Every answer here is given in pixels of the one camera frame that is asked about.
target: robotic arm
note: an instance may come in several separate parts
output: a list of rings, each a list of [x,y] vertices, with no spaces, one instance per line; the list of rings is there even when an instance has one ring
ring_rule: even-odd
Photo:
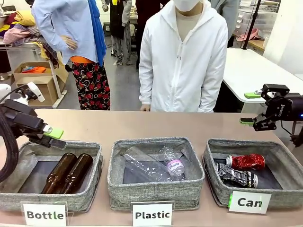
[[[261,97],[266,100],[265,111],[253,119],[241,119],[241,122],[251,123],[255,131],[275,130],[277,121],[303,121],[303,96],[289,93],[287,86],[265,84],[261,89]],[[299,135],[291,134],[291,139],[297,147],[302,145],[303,129]]]
[[[63,131],[46,124],[37,117],[34,109],[27,105],[31,99],[44,101],[38,87],[31,82],[12,92],[14,91],[20,94],[21,98],[7,99],[4,104],[0,104],[0,136],[3,137],[7,149],[6,162],[0,170],[0,182],[9,177],[18,164],[19,148],[16,139],[20,136],[27,136],[29,141],[48,148],[54,146],[64,149],[66,146],[66,142],[59,140]],[[12,92],[5,95],[0,103]]]

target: red can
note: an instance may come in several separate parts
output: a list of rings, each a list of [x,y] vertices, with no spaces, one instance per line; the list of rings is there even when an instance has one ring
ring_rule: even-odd
[[[256,169],[265,167],[265,159],[262,155],[252,154],[234,157],[229,155],[226,158],[226,165],[236,170]]]

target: zipper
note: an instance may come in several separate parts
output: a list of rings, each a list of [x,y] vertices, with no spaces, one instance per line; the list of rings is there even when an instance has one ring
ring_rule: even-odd
[[[181,42],[181,45],[178,48],[178,53],[177,53],[177,60],[176,60],[176,66],[174,70],[174,76],[171,81],[171,97],[170,97],[170,105],[169,105],[169,110],[172,111],[172,108],[174,107],[175,103],[175,94],[177,91],[177,86],[180,78],[180,71],[181,71],[181,55],[182,55],[182,48],[183,48],[183,42]]]

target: gray fabric basket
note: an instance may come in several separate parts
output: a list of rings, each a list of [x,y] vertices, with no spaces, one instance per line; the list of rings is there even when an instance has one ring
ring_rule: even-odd
[[[136,146],[144,153],[162,161],[159,150],[164,145],[174,148],[185,167],[185,181],[123,184],[126,160],[120,152]],[[119,140],[114,143],[109,162],[107,182],[113,210],[131,210],[131,202],[175,201],[175,210],[199,207],[205,174],[194,149],[186,138],[153,138]]]
[[[282,190],[237,188],[223,184],[216,171],[214,157],[225,158],[227,155],[240,156],[254,153],[263,155],[266,165]],[[278,143],[210,139],[204,152],[204,163],[213,191],[223,206],[228,206],[233,191],[271,194],[269,208],[298,208],[303,205],[303,167],[292,153]]]
[[[75,194],[39,194],[18,193],[34,170],[38,161],[59,161],[63,154],[70,152],[77,157],[87,153],[93,157],[93,165],[90,169],[87,181],[83,182],[83,190]],[[95,189],[99,180],[101,167],[99,166],[101,145],[98,143],[67,141],[65,150],[58,148],[45,148],[31,142],[25,143],[19,150],[19,162],[13,174],[0,183],[0,210],[21,211],[22,201],[43,202],[67,202],[68,211],[87,211],[94,197]]]

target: cardboard box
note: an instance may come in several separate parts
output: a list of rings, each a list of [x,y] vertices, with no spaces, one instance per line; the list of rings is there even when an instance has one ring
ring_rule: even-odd
[[[22,69],[26,66],[45,67],[46,71],[44,73],[21,73]],[[54,71],[57,75],[60,91],[62,92],[68,77],[68,72],[65,70],[63,64],[59,64],[59,68],[55,69]],[[45,97],[45,101],[40,103],[37,100],[31,100],[29,102],[30,106],[52,106],[58,99],[51,67],[47,61],[24,62],[15,69],[12,77],[13,82],[16,81],[16,85],[18,87],[29,82],[34,82],[42,92],[43,96]]]

